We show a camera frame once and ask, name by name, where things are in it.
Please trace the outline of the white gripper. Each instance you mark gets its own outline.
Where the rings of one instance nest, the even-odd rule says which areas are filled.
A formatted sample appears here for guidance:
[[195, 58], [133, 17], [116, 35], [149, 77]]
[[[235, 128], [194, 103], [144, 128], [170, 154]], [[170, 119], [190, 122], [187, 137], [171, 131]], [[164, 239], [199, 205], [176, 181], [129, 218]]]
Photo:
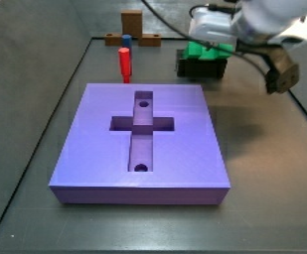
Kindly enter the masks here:
[[191, 11], [190, 36], [196, 40], [215, 44], [237, 44], [237, 32], [233, 28], [238, 7], [199, 5]]

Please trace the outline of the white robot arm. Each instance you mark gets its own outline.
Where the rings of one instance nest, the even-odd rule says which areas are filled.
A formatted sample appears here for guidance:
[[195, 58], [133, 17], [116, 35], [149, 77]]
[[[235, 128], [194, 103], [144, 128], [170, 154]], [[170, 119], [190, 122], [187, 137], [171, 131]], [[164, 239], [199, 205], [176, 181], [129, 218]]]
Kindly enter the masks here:
[[307, 0], [237, 0], [215, 3], [191, 11], [190, 35], [212, 43], [253, 46], [307, 43]]

